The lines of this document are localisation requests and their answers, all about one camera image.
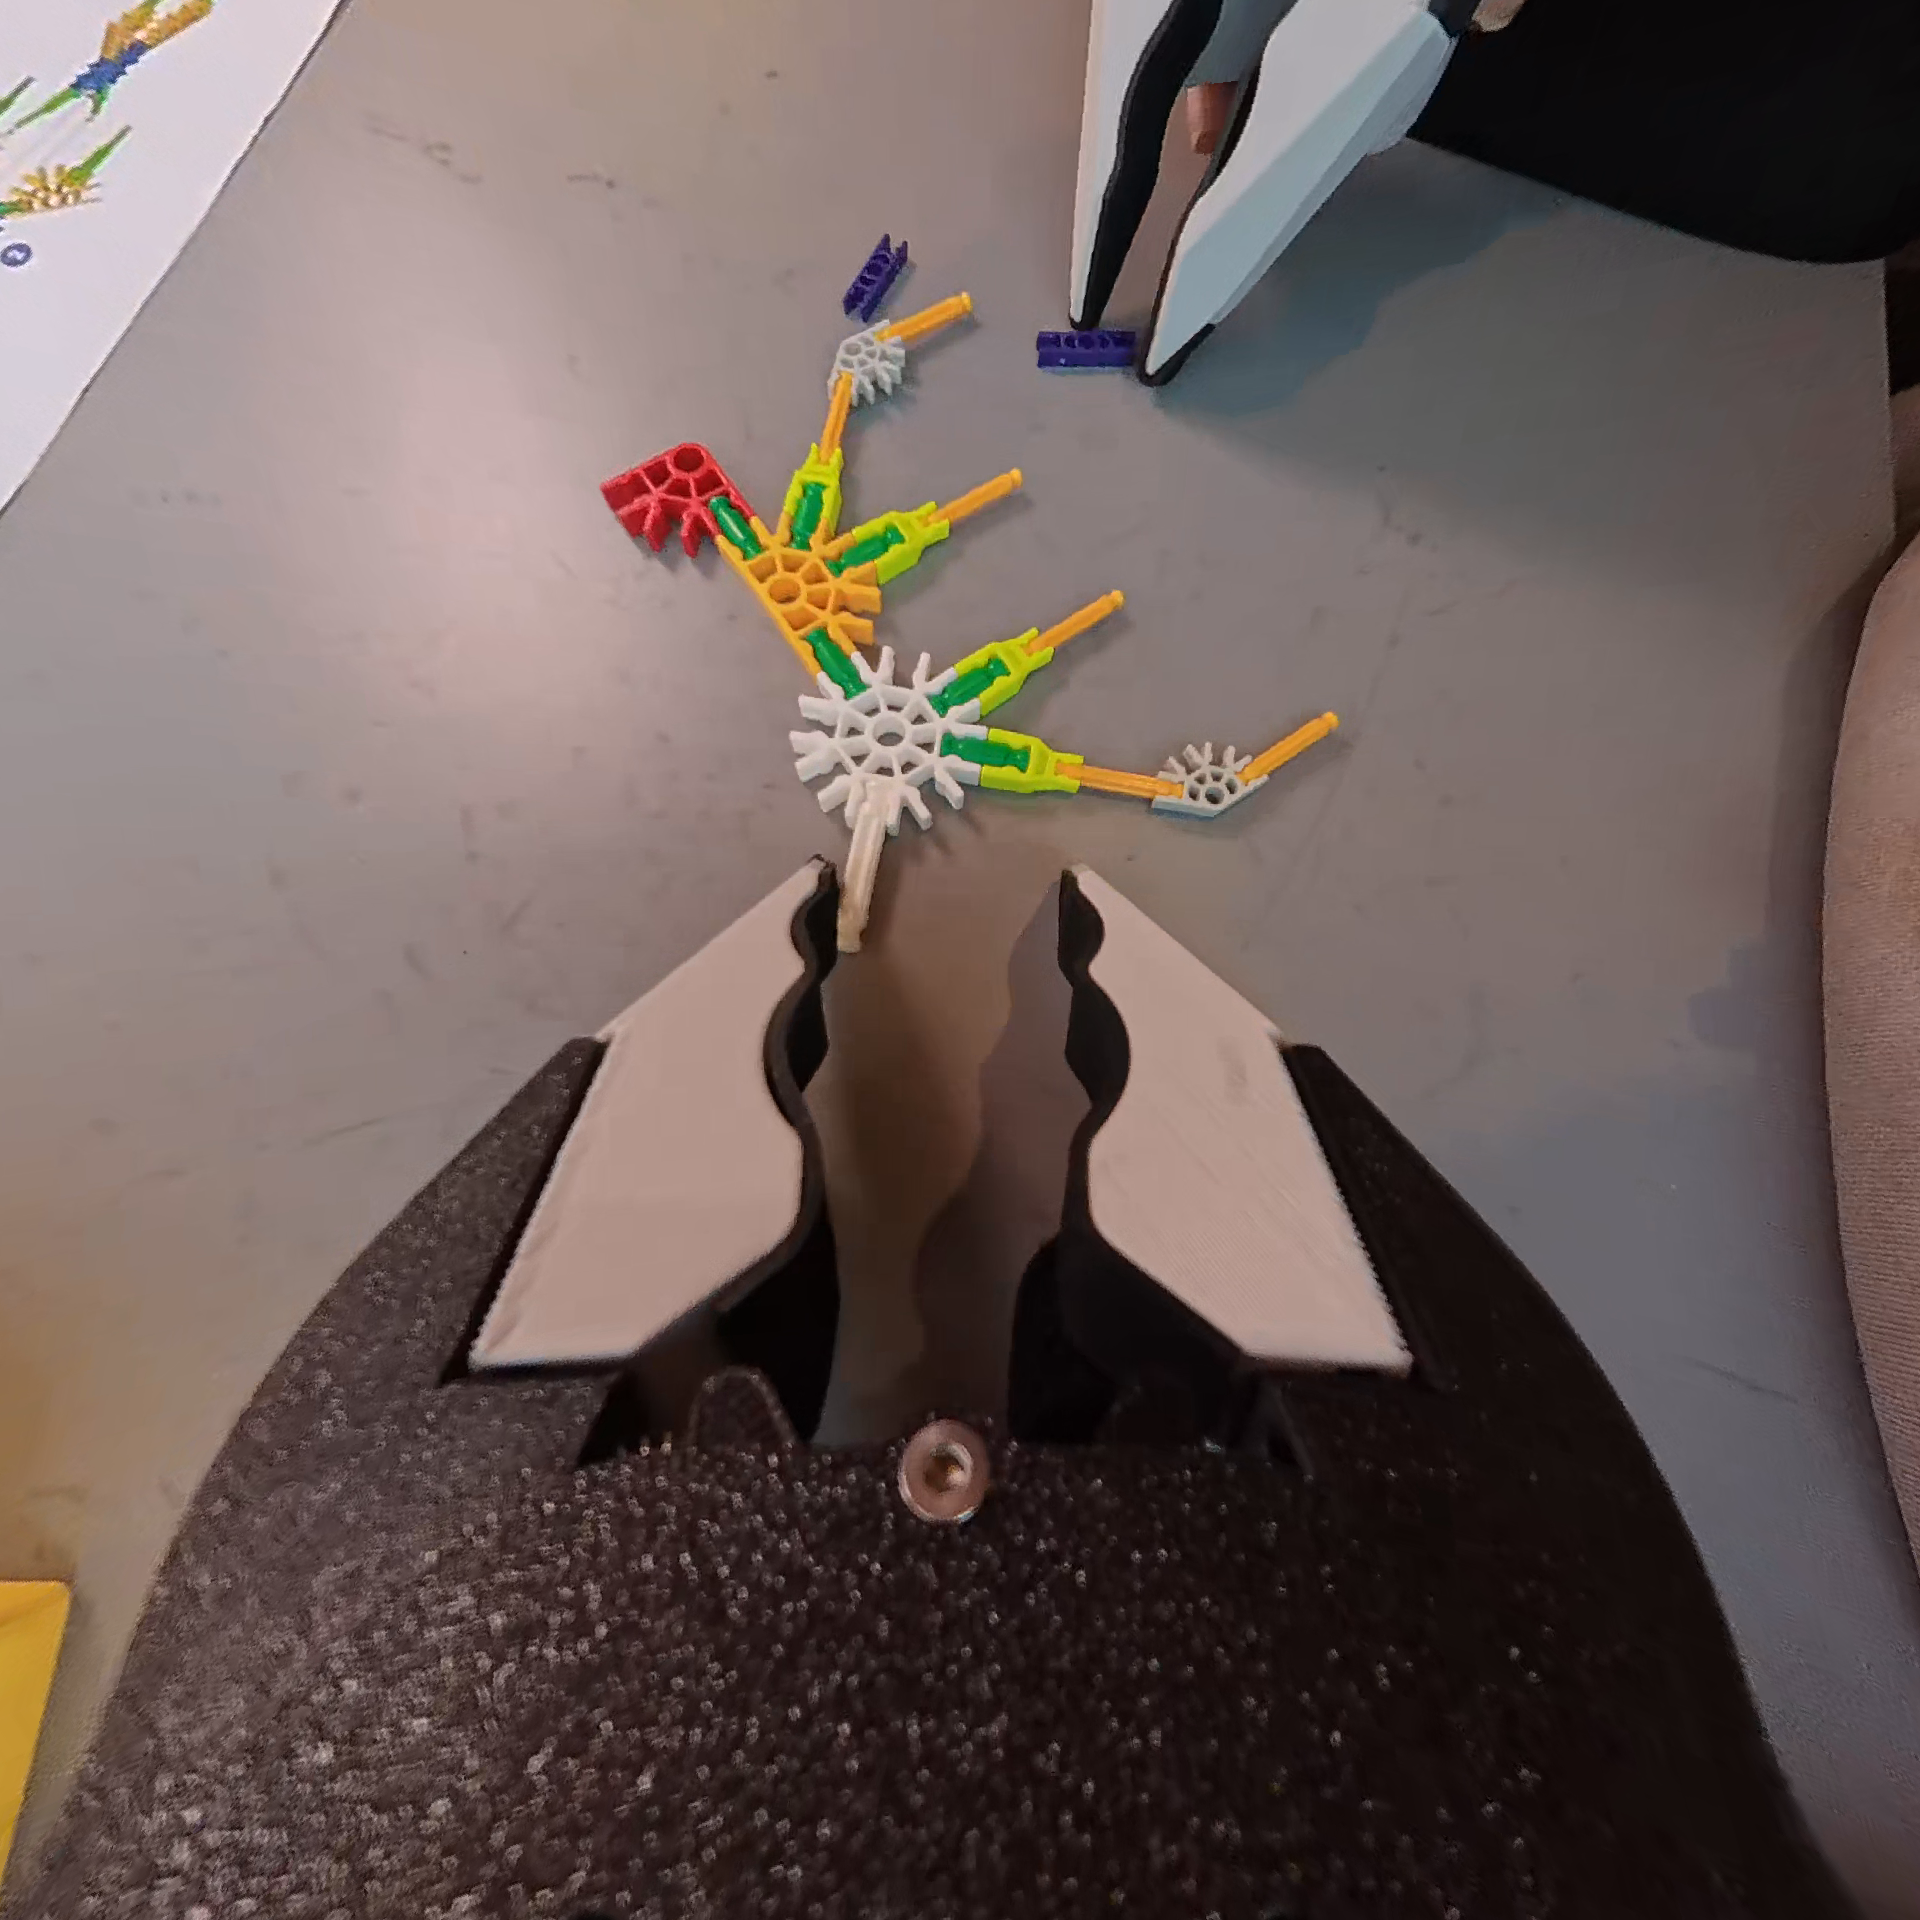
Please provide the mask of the yellow plastic bin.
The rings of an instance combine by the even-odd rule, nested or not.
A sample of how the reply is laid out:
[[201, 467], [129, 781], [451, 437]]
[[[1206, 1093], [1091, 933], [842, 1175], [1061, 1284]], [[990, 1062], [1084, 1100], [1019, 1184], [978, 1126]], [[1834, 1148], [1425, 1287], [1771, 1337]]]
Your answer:
[[57, 1676], [72, 1592], [57, 1580], [2, 1581], [2, 1812], [27, 1790], [45, 1700]]

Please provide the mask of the grey desk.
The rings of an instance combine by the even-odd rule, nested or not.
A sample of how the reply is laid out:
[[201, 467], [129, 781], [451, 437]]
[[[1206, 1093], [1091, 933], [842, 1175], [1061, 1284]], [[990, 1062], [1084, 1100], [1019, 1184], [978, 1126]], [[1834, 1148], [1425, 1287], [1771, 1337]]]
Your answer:
[[1890, 549], [1877, 267], [1372, 160], [1164, 391], [1049, 376], [1081, 4], [354, 4], [5, 515], [5, 1574], [76, 1592], [10, 1894], [281, 1344], [570, 1037], [843, 835], [803, 677], [605, 475], [768, 507], [843, 283], [977, 318], [849, 507], [1024, 492], [889, 591], [947, 661], [1120, 587], [1013, 721], [1339, 733], [1221, 823], [906, 827], [813, 1080], [830, 1432], [1002, 1404], [1081, 1110], [1091, 863], [1325, 1047], [1581, 1333], [1811, 1821], [1915, 1916], [1915, 1574], [1834, 1224], [1820, 870]]

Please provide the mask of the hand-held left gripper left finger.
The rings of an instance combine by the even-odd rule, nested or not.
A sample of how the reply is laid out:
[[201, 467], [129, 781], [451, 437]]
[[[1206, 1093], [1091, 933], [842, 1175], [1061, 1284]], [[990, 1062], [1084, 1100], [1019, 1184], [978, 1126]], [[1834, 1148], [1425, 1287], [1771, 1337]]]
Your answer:
[[837, 1339], [825, 1061], [837, 870], [813, 856], [594, 1037], [468, 1339], [475, 1375], [629, 1373], [700, 1333], [818, 1430]]

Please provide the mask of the colourful construction toy model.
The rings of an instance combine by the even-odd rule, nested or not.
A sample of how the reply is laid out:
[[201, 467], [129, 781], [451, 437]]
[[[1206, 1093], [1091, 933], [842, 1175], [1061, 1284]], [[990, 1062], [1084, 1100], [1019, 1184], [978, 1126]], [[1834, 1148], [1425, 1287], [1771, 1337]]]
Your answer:
[[934, 800], [961, 809], [978, 785], [1027, 798], [1092, 788], [1172, 800], [1178, 785], [1157, 775], [1104, 769], [1038, 735], [993, 724], [997, 709], [1070, 640], [1122, 608], [1120, 591], [1046, 628], [987, 643], [948, 668], [928, 655], [900, 668], [889, 647], [873, 645], [883, 587], [922, 565], [958, 521], [1019, 492], [1021, 473], [1004, 471], [948, 502], [877, 515], [843, 532], [854, 375], [834, 373], [827, 395], [824, 433], [793, 471], [774, 519], [752, 509], [700, 440], [614, 473], [601, 494], [622, 529], [653, 551], [669, 536], [693, 557], [714, 544], [800, 662], [808, 692], [800, 729], [789, 740], [797, 777], [849, 827], [834, 940], [842, 952], [854, 952], [870, 920], [883, 852], [902, 823], [931, 827]]

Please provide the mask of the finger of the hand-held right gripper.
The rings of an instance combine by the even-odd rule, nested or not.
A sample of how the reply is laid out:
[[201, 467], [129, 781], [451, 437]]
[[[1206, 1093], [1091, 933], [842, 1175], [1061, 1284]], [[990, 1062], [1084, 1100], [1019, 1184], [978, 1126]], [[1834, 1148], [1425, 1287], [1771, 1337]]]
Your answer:
[[1202, 55], [1200, 1], [1092, 1], [1072, 199], [1070, 319], [1096, 329], [1161, 171], [1168, 118]]
[[1172, 237], [1141, 380], [1172, 380], [1354, 165], [1400, 139], [1457, 47], [1435, 4], [1300, 1], [1266, 37]]

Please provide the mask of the white folded instruction sheet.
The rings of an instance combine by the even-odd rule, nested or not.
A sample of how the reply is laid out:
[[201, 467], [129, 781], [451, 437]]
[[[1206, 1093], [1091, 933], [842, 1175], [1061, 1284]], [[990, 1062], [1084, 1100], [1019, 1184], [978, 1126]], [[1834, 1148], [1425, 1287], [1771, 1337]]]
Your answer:
[[336, 12], [336, 1], [2, 4], [5, 501]]

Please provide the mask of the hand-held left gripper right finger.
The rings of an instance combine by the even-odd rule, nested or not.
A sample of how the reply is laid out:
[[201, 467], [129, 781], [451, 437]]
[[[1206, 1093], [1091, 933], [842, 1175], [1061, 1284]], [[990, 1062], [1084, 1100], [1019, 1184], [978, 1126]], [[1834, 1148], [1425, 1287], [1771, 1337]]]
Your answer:
[[1294, 1448], [1282, 1375], [1411, 1353], [1282, 1035], [1091, 869], [1062, 876], [1059, 960], [1089, 1112], [1014, 1303], [1013, 1438]]

